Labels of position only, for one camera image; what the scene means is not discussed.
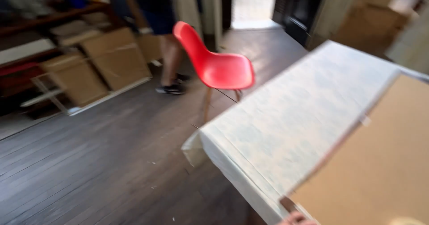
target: finger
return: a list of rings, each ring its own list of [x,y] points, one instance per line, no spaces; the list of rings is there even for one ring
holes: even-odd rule
[[[298,225],[318,225],[318,223],[315,221],[305,220],[305,221],[298,223]]]
[[[304,219],[305,219],[305,216],[302,213],[298,211],[293,211],[290,213],[289,217],[287,218],[287,221],[290,223],[294,223],[294,222],[297,223]]]

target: wooden floor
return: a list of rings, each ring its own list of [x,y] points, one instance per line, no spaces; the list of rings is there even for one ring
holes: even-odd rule
[[[306,54],[280,29],[225,39],[253,62],[256,86]],[[193,168],[180,151],[202,125],[206,90],[189,61],[183,69],[194,76],[185,95],[156,93],[153,68],[148,83],[0,141],[0,224],[242,224],[241,195],[211,162]],[[234,104],[218,91],[212,100],[211,118]]]

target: wooden chair leg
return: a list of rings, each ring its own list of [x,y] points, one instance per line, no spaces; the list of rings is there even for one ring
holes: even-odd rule
[[[204,104],[204,123],[207,123],[208,119],[208,107],[210,106],[210,98],[212,96],[212,88],[207,87],[206,103]]]
[[[236,93],[237,102],[240,102],[241,97],[240,97],[239,91],[238,90],[234,90],[234,92]]]

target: leg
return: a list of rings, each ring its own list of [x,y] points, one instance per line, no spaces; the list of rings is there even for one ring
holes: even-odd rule
[[[176,79],[176,70],[182,59],[181,45],[173,34],[161,35],[160,45],[164,60],[161,85],[170,86]]]
[[[239,91],[238,90],[234,90],[234,92],[236,93],[237,102],[240,102],[241,97],[240,97]]]
[[[207,123],[208,107],[210,106],[210,97],[211,96],[212,96],[212,88],[207,87],[206,102],[204,104],[204,123]]]

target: red chair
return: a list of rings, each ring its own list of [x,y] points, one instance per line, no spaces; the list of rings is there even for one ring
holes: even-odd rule
[[[196,74],[208,87],[204,105],[204,122],[213,89],[234,90],[240,101],[239,91],[253,86],[253,66],[243,55],[210,52],[197,32],[185,22],[177,22],[173,34],[182,43],[195,68]]]

